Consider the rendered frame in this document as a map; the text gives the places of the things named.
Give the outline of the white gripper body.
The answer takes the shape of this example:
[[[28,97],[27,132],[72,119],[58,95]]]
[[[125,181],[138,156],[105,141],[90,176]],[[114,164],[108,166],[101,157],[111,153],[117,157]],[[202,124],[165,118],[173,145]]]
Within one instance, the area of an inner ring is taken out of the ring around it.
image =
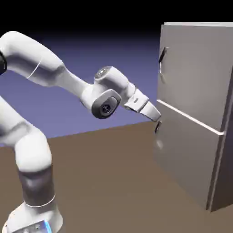
[[[157,122],[161,117],[159,110],[150,101],[145,104],[140,113],[152,122]]]

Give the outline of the grey cabinet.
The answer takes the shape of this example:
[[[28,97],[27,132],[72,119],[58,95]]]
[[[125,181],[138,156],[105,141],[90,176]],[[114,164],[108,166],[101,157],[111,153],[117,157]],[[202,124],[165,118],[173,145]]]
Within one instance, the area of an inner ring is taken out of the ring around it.
[[[203,208],[233,204],[233,22],[167,22],[155,160]]]

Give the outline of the grey cabinet door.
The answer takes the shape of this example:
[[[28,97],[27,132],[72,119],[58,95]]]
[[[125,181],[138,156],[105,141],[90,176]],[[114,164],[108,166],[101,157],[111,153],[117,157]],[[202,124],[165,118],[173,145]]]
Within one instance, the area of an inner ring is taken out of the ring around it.
[[[160,100],[221,132],[233,70],[233,26],[164,24]]]
[[[157,101],[162,125],[154,138],[155,160],[203,208],[210,202],[215,159],[224,132]]]

